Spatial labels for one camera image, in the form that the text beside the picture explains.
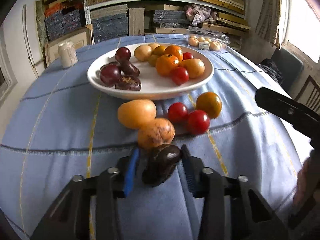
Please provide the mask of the person's right hand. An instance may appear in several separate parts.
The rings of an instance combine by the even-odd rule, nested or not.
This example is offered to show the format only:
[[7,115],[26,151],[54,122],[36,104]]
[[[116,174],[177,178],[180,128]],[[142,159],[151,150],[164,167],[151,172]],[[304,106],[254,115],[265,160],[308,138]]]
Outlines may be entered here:
[[294,206],[299,205],[304,197],[307,195],[307,182],[308,178],[314,178],[315,176],[310,172],[310,165],[312,164],[311,158],[308,157],[302,166],[302,169],[298,172],[297,175],[297,186],[296,186],[296,192],[293,197],[293,204]]

